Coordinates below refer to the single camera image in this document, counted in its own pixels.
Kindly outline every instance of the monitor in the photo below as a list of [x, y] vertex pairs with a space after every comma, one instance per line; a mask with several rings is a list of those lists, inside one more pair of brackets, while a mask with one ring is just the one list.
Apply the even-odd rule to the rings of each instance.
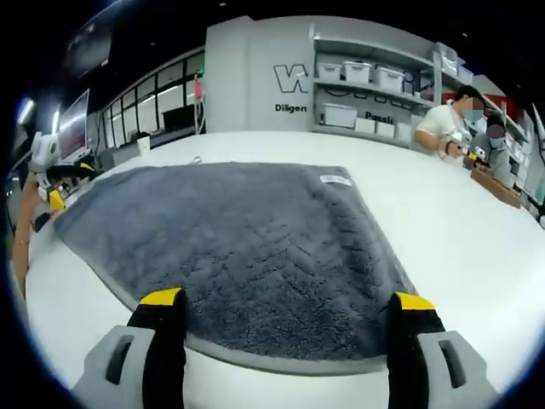
[[87, 103], [85, 91], [59, 118], [60, 161], [73, 162], [89, 152], [87, 146]]
[[80, 79], [98, 66], [108, 63], [112, 33], [122, 1], [116, 1], [100, 11], [81, 27], [66, 47], [64, 73], [71, 79]]
[[182, 130], [195, 125], [195, 113], [193, 105], [172, 109], [163, 112], [164, 130]]

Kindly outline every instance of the person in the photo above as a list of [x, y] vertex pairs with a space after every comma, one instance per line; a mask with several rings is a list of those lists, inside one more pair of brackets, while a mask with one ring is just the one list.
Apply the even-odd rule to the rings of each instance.
[[464, 119], [476, 122], [484, 114], [483, 96], [474, 87], [463, 85], [450, 105], [434, 107], [427, 112], [416, 126], [415, 141], [426, 152], [459, 158], [464, 154], [460, 142], [467, 131]]
[[476, 167], [508, 186], [512, 180], [509, 149], [505, 142], [505, 125], [499, 115], [490, 115], [486, 120], [486, 132], [478, 133], [473, 138], [469, 151], [476, 153], [477, 148], [484, 153], [481, 161], [488, 166]]
[[[19, 217], [15, 227], [14, 243], [11, 251], [11, 262], [15, 272], [15, 278], [19, 285], [23, 298], [26, 297], [26, 275], [29, 268], [29, 244], [31, 237], [32, 220], [35, 209], [41, 203], [37, 190], [36, 176], [30, 172], [23, 186], [22, 199], [20, 202]], [[55, 219], [61, 211], [49, 213]]]

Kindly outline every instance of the storage bin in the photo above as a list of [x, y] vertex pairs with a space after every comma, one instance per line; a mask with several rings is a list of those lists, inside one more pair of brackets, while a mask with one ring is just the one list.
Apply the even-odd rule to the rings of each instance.
[[356, 118], [356, 130], [358, 132], [366, 132], [368, 134], [375, 133], [375, 121], [365, 118]]
[[373, 71], [373, 83], [380, 88], [401, 92], [403, 89], [404, 74], [399, 71], [378, 66]]
[[318, 77], [326, 81], [338, 81], [341, 79], [341, 65], [319, 62]]
[[412, 127], [409, 124], [398, 123], [396, 126], [395, 139], [410, 143], [412, 141]]
[[356, 111], [356, 108], [337, 104], [324, 104], [324, 120], [326, 125], [354, 129], [357, 116], [358, 111]]
[[371, 64], [366, 62], [345, 61], [343, 63], [344, 75], [349, 83], [368, 84], [371, 72]]
[[376, 134], [386, 138], [393, 138], [395, 135], [395, 126], [376, 121]]
[[520, 153], [522, 152], [522, 146], [518, 142], [515, 142], [512, 149], [515, 157], [518, 158]]
[[473, 73], [469, 71], [465, 66], [458, 67], [458, 79], [462, 84], [473, 84]]
[[513, 149], [514, 139], [510, 135], [507, 135], [505, 137], [505, 144], [509, 149]]
[[441, 59], [441, 67], [443, 71], [448, 72], [450, 75], [458, 76], [458, 53], [451, 47], [444, 45], [443, 43], [436, 43], [434, 50], [439, 53]]

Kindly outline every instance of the table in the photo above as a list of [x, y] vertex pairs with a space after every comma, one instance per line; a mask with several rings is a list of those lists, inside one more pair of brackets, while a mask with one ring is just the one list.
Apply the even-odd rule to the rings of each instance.
[[[145, 165], [226, 161], [342, 165], [420, 294], [459, 331], [504, 391], [536, 352], [545, 324], [545, 232], [524, 209], [460, 168], [373, 141], [300, 132], [196, 135], [133, 158], [101, 177]], [[32, 332], [68, 387], [83, 358], [129, 311], [46, 226], [31, 242], [26, 281]], [[387, 407], [387, 372], [287, 377], [188, 351], [188, 407]]]

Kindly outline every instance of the gray towel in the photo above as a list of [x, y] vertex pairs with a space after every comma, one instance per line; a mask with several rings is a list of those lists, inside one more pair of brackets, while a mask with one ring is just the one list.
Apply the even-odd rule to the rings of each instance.
[[181, 286], [188, 346], [266, 369], [383, 355], [387, 302], [414, 292], [341, 167], [139, 168], [98, 181], [55, 228], [131, 308]]

